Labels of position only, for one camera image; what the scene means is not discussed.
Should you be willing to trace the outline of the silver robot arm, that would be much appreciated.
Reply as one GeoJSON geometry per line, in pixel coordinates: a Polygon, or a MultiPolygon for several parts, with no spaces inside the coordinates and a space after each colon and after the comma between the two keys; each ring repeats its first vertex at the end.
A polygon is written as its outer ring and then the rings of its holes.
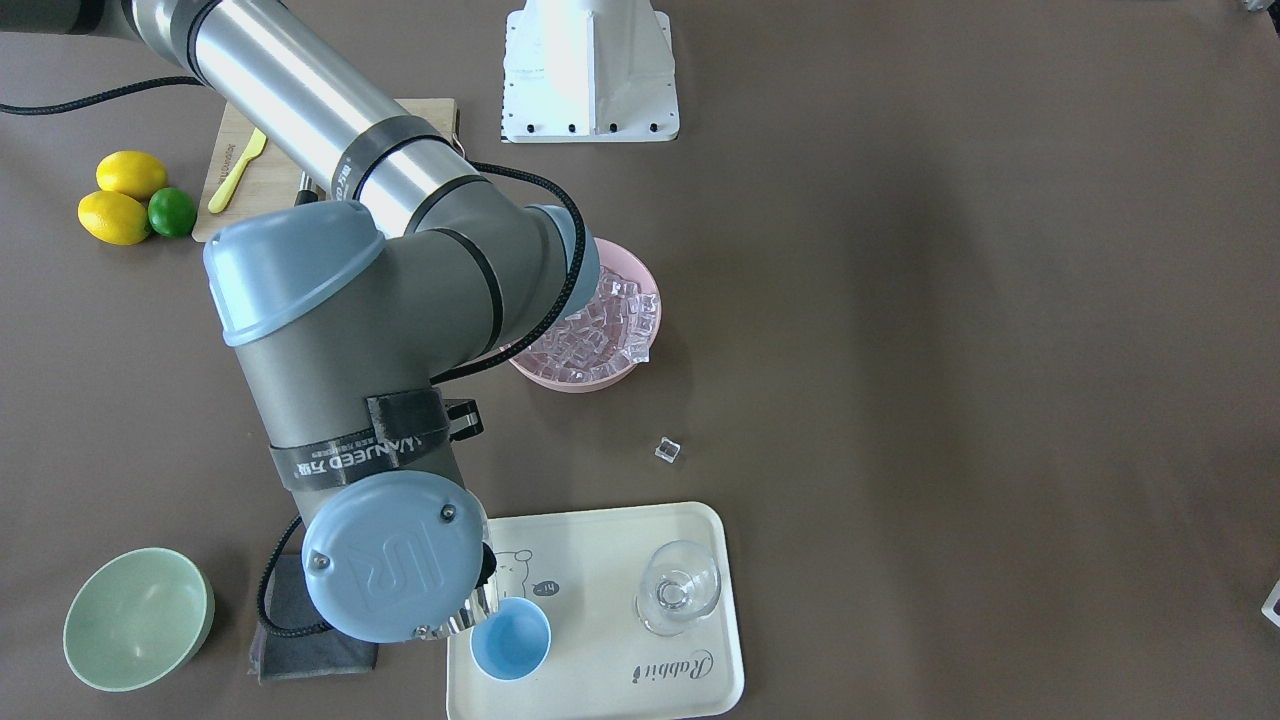
{"type": "Polygon", "coordinates": [[[504,363],[595,291],[579,209],[521,208],[279,1],[5,1],[3,29],[140,41],[218,91],[325,199],[215,233],[204,265],[276,471],[307,594],[371,643],[456,635],[499,606],[486,516],[440,387],[504,363]]]}

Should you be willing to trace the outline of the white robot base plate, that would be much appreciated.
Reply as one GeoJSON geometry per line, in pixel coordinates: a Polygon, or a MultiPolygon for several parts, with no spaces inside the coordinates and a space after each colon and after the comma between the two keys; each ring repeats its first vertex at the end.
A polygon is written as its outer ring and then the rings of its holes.
{"type": "Polygon", "coordinates": [[[500,140],[678,137],[669,17],[649,1],[526,1],[506,17],[500,140]]]}

